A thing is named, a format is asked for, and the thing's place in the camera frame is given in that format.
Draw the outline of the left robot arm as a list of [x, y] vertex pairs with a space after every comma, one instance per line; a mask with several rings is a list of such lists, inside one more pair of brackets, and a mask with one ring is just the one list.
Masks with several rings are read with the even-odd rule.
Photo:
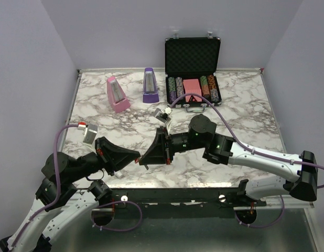
[[94, 180], [74, 205], [60, 211], [77, 192], [74, 182], [101, 170], [113, 176], [140, 157], [138, 151], [114, 145], [105, 137], [96, 139], [95, 148], [77, 159], [58, 151], [47, 158], [41, 170], [45, 178], [32, 207], [18, 230], [0, 240], [2, 251], [33, 251], [39, 245], [53, 242], [56, 234], [93, 207], [112, 204], [112, 190], [102, 180]]

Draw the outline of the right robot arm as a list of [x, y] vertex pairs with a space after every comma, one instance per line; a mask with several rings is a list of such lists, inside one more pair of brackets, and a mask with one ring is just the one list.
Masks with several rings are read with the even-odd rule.
[[241, 181], [240, 190], [235, 193], [240, 205], [276, 195], [290, 195], [306, 202], [317, 199], [318, 169], [312, 152], [287, 154], [255, 148], [216, 133], [216, 128], [217, 125], [202, 114], [191, 119], [186, 133], [169, 134], [166, 127], [160, 127], [138, 162], [145, 166], [170, 164], [176, 153], [203, 149], [202, 157], [210, 163], [247, 166], [271, 174], [259, 180]]

